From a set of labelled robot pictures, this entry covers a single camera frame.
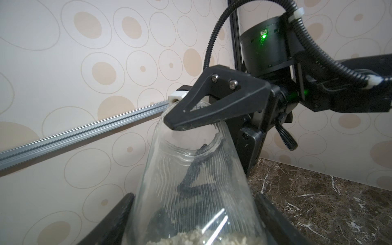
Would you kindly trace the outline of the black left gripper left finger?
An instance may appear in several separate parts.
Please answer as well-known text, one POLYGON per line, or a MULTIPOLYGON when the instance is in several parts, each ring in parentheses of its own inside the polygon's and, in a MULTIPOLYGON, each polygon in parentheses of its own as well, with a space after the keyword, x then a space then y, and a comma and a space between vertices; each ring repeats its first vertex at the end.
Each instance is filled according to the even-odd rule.
POLYGON ((79 245, 120 245, 135 195, 126 194, 79 245))

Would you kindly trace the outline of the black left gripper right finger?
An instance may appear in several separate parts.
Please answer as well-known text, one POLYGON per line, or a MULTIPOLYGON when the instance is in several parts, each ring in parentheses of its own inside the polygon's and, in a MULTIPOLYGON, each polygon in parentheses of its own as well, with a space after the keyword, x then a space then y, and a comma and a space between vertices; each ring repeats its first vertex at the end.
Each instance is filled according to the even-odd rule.
POLYGON ((257 194, 255 204, 267 230, 269 245, 312 245, 264 194, 257 194))

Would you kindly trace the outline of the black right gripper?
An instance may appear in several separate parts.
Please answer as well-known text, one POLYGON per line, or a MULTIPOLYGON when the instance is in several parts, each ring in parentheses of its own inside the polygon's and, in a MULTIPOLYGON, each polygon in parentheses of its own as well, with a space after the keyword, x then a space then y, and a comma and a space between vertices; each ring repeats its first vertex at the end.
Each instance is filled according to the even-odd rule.
MULTIPOLYGON (((295 88, 272 89, 268 81, 216 65, 202 72, 163 121, 172 130, 186 131, 229 119, 227 126, 248 175, 273 127, 290 151, 297 149, 283 124, 293 121, 298 102, 295 88)), ((192 153, 165 149, 150 166, 158 208, 147 226, 147 242, 221 242, 227 223, 224 144, 203 145, 192 153)))

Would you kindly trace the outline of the clear oatmeal jar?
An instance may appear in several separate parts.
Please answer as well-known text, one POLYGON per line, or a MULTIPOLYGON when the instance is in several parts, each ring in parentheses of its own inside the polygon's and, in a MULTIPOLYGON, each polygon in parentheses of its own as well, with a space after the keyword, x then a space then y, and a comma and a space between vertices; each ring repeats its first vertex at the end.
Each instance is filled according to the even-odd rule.
POLYGON ((174 131, 158 121, 122 244, 267 244, 226 123, 174 131))

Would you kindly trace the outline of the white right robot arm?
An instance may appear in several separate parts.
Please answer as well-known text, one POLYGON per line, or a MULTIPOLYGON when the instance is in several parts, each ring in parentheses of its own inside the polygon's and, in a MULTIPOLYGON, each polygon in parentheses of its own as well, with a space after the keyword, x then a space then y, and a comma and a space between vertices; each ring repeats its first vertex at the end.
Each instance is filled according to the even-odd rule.
POLYGON ((326 238, 314 239, 319 245, 391 244, 390 194, 261 162, 256 154, 272 128, 290 151, 298 147, 283 126, 293 120, 298 104, 314 112, 389 112, 391 55, 336 61, 306 30, 302 9, 294 1, 278 1, 283 15, 239 37, 244 52, 241 70, 211 66, 220 30, 244 4, 231 1, 224 10, 212 31, 201 76, 163 123, 175 132, 218 122, 228 125, 261 218, 272 237, 283 244, 307 244, 313 227, 327 230, 326 238))

